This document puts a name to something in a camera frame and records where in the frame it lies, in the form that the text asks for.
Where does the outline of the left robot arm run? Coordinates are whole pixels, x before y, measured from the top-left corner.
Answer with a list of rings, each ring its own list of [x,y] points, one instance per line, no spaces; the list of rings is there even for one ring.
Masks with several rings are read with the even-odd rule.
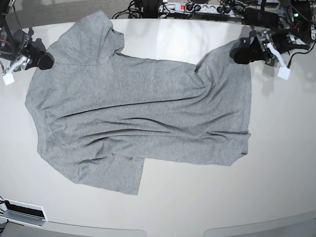
[[[303,50],[311,51],[316,43],[316,2],[314,0],[281,0],[274,12],[266,11],[266,1],[260,8],[247,7],[243,10],[242,23],[252,27],[249,38],[240,38],[239,46],[231,51],[231,58],[238,64],[254,61],[276,60],[268,44],[280,53]]]

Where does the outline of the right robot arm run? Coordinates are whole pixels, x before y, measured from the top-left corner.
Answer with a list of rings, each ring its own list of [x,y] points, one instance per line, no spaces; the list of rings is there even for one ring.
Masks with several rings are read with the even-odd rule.
[[[13,11],[18,30],[12,33],[6,21],[6,16]],[[41,70],[51,69],[54,64],[53,56],[46,52],[41,39],[32,40],[33,30],[28,33],[22,30],[16,14],[15,1],[2,0],[0,2],[0,57],[8,61],[5,68],[1,64],[2,73],[15,72],[20,69],[39,68]]]

